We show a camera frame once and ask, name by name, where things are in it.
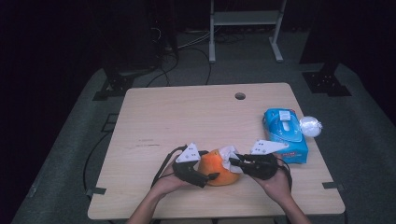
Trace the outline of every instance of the hole in table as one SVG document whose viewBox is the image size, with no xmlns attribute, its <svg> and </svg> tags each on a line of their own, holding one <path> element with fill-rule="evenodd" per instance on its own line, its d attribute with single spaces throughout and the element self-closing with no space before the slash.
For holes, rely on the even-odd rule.
<svg viewBox="0 0 396 224">
<path fill-rule="evenodd" d="M 247 97 L 246 97 L 246 95 L 245 95 L 244 93 L 242 93 L 242 92 L 237 92 L 237 93 L 235 94 L 235 98 L 236 98 L 237 100 L 245 100 L 245 98 L 247 98 Z"/>
</svg>

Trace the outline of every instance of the table surface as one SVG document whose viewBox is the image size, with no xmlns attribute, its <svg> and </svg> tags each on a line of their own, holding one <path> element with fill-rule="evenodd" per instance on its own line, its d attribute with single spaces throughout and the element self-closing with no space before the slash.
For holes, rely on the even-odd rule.
<svg viewBox="0 0 396 224">
<path fill-rule="evenodd" d="M 235 98 L 245 94 L 244 100 Z M 237 84 L 130 89 L 122 104 L 115 131 L 88 211 L 91 219 L 128 218 L 149 191 L 166 155 L 194 142 L 198 150 L 235 146 L 249 153 L 257 139 L 265 139 L 265 110 L 284 107 L 302 110 L 287 83 Z M 306 164 L 291 164 L 292 195 L 308 215 L 345 211 L 329 170 L 313 138 L 305 138 Z M 283 216 L 249 176 L 223 187 L 190 186 L 163 198 L 154 218 Z"/>
</svg>

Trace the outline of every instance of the orange plush toy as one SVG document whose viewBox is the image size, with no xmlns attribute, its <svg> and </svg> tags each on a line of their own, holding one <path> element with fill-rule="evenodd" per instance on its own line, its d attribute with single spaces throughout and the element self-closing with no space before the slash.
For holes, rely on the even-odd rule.
<svg viewBox="0 0 396 224">
<path fill-rule="evenodd" d="M 239 179 L 240 174 L 233 173 L 227 170 L 223 166 L 223 158 L 220 155 L 218 149 L 212 150 L 211 152 L 203 155 L 201 157 L 198 172 L 209 175 L 213 173 L 220 173 L 220 175 L 214 179 L 207 182 L 210 186 L 224 186 L 230 185 Z"/>
</svg>

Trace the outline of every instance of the human arm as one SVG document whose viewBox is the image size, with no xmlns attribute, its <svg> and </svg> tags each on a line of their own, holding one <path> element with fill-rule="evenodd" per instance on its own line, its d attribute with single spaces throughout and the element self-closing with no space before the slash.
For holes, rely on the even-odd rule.
<svg viewBox="0 0 396 224">
<path fill-rule="evenodd" d="M 183 186 L 190 185 L 174 175 L 172 164 L 173 162 L 164 169 L 162 176 L 134 210 L 134 213 L 127 220 L 127 224 L 148 224 L 154 215 L 158 202 L 163 197 Z"/>
<path fill-rule="evenodd" d="M 292 224 L 310 224 L 311 221 L 304 214 L 291 196 L 288 178 L 284 171 L 278 169 L 276 174 L 267 180 L 252 177 L 274 202 L 279 204 Z"/>
</svg>

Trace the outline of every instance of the wet wipes package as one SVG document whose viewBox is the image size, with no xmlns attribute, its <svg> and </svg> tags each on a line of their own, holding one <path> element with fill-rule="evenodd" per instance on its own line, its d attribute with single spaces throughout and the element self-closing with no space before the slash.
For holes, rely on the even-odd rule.
<svg viewBox="0 0 396 224">
<path fill-rule="evenodd" d="M 287 163 L 306 163 L 308 146 L 295 112 L 287 108 L 270 108 L 262 119 L 269 140 L 286 143 L 289 147 L 279 150 Z"/>
</svg>

